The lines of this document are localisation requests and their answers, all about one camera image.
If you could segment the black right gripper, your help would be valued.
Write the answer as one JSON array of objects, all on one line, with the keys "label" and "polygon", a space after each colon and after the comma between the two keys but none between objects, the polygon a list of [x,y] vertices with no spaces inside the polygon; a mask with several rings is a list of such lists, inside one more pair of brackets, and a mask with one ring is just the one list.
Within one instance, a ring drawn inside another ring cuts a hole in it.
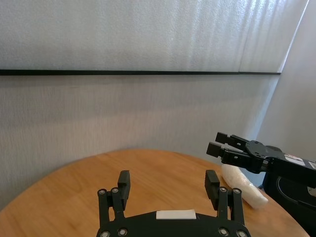
[{"label": "black right gripper", "polygon": [[249,168],[250,156],[252,156],[259,160],[259,163],[254,166],[255,172],[272,173],[290,180],[314,180],[316,178],[316,165],[313,162],[273,150],[258,141],[248,141],[236,135],[229,136],[221,132],[217,133],[215,141],[237,149],[246,147],[246,152],[249,154],[209,142],[206,153],[220,158],[223,164]]}]

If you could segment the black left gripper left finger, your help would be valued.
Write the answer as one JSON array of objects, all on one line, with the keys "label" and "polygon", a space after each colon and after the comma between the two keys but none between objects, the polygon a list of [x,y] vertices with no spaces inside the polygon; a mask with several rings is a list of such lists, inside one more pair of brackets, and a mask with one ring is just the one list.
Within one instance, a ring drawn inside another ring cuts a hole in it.
[{"label": "black left gripper left finger", "polygon": [[112,207],[115,219],[124,218],[124,211],[130,192],[130,172],[123,170],[120,172],[117,187],[110,191],[100,189],[97,192],[99,206],[99,221],[109,222],[109,208]]}]

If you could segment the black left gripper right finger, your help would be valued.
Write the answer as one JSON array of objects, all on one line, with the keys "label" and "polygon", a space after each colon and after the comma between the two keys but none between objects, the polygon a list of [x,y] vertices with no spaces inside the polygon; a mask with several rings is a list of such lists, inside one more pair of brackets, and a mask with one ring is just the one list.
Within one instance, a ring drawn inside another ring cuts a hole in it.
[{"label": "black left gripper right finger", "polygon": [[230,209],[232,221],[244,222],[242,191],[240,189],[228,190],[226,187],[220,186],[220,181],[214,170],[206,170],[204,186],[214,210],[217,211],[217,217],[227,220],[228,209]]}]

